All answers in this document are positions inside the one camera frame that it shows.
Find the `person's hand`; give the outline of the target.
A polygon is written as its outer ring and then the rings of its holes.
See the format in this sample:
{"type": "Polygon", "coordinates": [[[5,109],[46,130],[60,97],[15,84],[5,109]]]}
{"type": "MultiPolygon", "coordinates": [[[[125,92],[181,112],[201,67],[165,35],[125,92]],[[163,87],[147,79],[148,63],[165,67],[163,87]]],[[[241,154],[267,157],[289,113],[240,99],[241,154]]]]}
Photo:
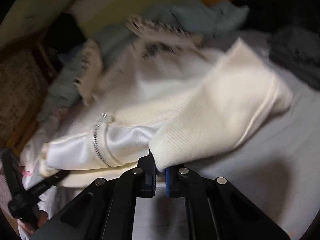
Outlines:
{"type": "Polygon", "coordinates": [[[37,205],[32,207],[26,215],[17,220],[18,226],[27,234],[32,235],[39,227],[48,221],[48,213],[40,210],[37,205]]]}

